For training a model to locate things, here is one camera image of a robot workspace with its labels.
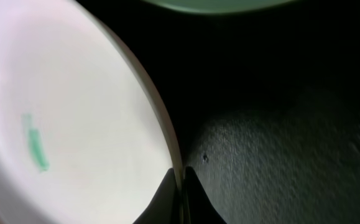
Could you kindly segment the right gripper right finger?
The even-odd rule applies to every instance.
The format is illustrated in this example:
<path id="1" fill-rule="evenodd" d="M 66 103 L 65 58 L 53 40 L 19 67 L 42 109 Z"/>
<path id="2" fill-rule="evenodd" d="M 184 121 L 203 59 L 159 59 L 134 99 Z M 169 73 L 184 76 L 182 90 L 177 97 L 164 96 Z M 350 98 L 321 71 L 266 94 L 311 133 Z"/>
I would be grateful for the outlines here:
<path id="1" fill-rule="evenodd" d="M 191 224 L 226 224 L 211 204 L 196 172 L 192 167 L 185 168 L 183 180 L 185 217 Z"/>

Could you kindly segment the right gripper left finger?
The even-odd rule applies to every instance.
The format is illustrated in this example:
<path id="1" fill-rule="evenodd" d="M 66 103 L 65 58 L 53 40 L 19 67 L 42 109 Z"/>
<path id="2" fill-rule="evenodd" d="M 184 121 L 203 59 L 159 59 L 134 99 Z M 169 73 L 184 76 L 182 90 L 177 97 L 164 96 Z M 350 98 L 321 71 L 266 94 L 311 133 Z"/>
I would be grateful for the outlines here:
<path id="1" fill-rule="evenodd" d="M 174 170 L 170 168 L 150 204 L 134 224 L 179 224 L 179 200 Z"/>

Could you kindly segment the white plate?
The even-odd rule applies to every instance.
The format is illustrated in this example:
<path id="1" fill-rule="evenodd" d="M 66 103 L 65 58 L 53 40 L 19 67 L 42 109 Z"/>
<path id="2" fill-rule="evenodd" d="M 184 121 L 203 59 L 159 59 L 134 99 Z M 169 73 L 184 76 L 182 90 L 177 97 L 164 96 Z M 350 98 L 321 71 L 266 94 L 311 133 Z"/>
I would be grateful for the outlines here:
<path id="1" fill-rule="evenodd" d="M 0 1 L 0 223 L 134 223 L 179 146 L 125 43 L 75 1 Z"/>

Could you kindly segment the mint green plate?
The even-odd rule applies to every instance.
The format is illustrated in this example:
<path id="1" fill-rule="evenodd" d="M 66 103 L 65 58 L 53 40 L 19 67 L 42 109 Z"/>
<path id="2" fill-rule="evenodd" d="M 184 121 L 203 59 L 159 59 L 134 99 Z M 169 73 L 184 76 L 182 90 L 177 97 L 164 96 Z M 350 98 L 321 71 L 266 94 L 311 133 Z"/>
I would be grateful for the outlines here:
<path id="1" fill-rule="evenodd" d="M 282 6 L 294 0 L 144 0 L 144 2 L 191 14 L 227 14 Z"/>

